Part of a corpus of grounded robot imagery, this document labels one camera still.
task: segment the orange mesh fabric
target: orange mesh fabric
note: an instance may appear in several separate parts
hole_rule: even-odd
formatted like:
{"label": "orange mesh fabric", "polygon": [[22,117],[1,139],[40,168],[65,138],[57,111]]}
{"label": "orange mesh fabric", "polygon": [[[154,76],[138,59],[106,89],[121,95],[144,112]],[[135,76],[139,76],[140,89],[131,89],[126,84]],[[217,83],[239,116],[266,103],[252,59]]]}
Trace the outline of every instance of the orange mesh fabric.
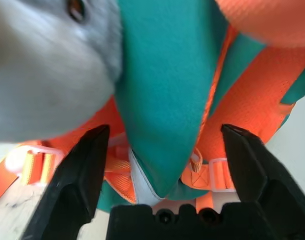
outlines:
{"label": "orange mesh fabric", "polygon": [[305,47],[267,47],[248,66],[207,120],[197,148],[206,160],[224,158],[222,124],[250,130],[266,143],[293,105],[280,101],[305,68]]}
{"label": "orange mesh fabric", "polygon": [[305,0],[216,0],[233,27],[269,45],[305,46]]}

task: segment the white surface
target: white surface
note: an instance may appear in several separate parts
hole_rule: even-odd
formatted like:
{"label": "white surface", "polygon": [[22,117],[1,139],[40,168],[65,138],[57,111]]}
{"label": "white surface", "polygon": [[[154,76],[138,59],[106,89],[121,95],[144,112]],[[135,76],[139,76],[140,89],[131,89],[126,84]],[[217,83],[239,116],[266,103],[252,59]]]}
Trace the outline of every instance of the white surface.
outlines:
{"label": "white surface", "polygon": [[[0,144],[0,160],[13,146]],[[287,123],[275,134],[267,147],[284,163],[305,192],[305,97],[296,104]],[[0,240],[18,239],[41,194],[41,188],[21,186],[18,182],[6,192],[0,199]],[[235,193],[215,193],[214,208],[219,212],[223,203],[237,200]],[[171,208],[177,212],[181,204],[182,202],[162,202],[154,211]],[[97,211],[93,222],[83,227],[79,239],[104,240],[108,219],[108,214]]]}

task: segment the orange strap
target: orange strap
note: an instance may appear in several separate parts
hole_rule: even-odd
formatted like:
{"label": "orange strap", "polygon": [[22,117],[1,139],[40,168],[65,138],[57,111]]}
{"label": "orange strap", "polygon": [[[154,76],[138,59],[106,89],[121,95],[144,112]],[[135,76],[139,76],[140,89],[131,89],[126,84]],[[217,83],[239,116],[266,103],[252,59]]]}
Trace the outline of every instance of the orange strap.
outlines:
{"label": "orange strap", "polygon": [[[208,101],[205,105],[205,109],[204,109],[202,120],[201,120],[201,125],[199,128],[199,133],[197,136],[197,143],[199,142],[199,140],[202,136],[202,133],[204,131],[205,125],[206,125],[206,121],[207,121],[209,111],[210,111],[212,103],[213,103],[216,88],[217,88],[217,85],[218,85],[218,82],[219,82],[219,79],[220,79],[220,76],[222,73],[222,69],[224,66],[224,61],[225,61],[228,49],[231,46],[231,44],[234,42],[234,40],[236,39],[237,35],[238,35],[238,32],[231,25],[229,25],[227,32],[226,32],[224,42],[222,44],[221,52],[220,52],[218,62],[217,62],[217,67],[216,67],[215,73],[213,75],[212,84],[211,84],[210,91],[208,94]],[[195,148],[194,152],[197,152],[200,155],[200,152],[196,148]],[[189,163],[194,172],[198,173],[201,170],[202,161],[201,162],[194,161],[192,158],[190,158]]]}
{"label": "orange strap", "polygon": [[0,162],[0,197],[16,181],[18,176],[9,172],[5,167],[5,159]]}
{"label": "orange strap", "polygon": [[199,190],[228,192],[234,189],[227,161],[218,161],[211,165],[203,164],[199,172],[191,171],[186,167],[181,175],[181,181],[188,187]]}

